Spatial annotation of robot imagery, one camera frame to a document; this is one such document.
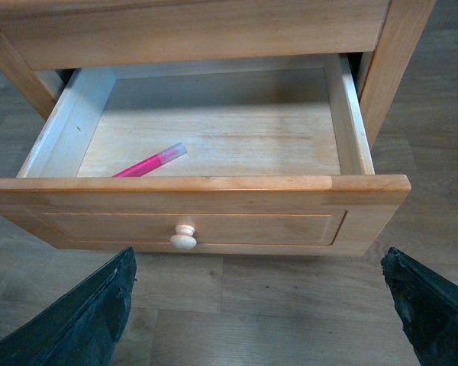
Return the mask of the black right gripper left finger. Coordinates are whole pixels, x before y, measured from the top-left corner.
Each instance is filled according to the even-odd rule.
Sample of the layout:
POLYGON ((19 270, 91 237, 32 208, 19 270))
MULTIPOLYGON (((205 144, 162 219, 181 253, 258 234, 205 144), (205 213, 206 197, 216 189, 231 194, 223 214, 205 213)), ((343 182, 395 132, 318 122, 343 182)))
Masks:
POLYGON ((108 365, 131 312, 134 250, 109 262, 0 341, 0 365, 108 365))

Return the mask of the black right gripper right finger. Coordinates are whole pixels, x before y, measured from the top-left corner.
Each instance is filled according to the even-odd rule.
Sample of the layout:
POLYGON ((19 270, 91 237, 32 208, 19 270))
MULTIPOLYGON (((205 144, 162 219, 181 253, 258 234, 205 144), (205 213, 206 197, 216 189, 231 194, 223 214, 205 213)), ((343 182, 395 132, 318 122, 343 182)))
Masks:
POLYGON ((458 286, 395 247, 381 265, 419 363, 458 365, 458 286))

